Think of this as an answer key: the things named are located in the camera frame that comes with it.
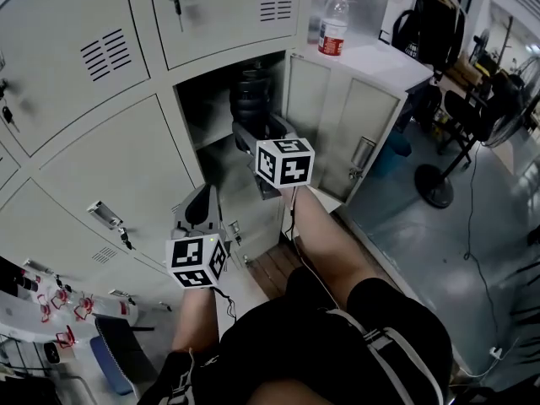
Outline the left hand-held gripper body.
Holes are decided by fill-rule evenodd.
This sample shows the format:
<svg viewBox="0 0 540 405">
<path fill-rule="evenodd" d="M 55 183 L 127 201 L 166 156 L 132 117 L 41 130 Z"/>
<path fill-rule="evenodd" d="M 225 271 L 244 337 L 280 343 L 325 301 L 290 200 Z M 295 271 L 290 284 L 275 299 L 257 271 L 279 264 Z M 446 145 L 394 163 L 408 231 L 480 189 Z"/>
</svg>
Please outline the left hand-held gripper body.
<svg viewBox="0 0 540 405">
<path fill-rule="evenodd" d="M 229 256 L 217 188 L 203 184 L 175 211 L 165 266 L 183 289 L 216 288 Z"/>
</svg>

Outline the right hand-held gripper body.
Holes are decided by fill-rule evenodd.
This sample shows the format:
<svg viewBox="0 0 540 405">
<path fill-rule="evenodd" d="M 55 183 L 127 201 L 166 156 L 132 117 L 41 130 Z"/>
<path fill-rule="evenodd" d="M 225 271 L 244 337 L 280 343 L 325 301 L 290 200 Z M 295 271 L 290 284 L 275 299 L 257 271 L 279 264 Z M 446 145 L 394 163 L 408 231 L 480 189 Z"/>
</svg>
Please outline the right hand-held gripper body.
<svg viewBox="0 0 540 405">
<path fill-rule="evenodd" d="M 311 183 L 315 150 L 281 116 L 268 118 L 262 139 L 238 121 L 232 123 L 232 130 L 238 149 L 251 157 L 248 167 L 262 199 L 279 197 L 284 188 Z"/>
</svg>

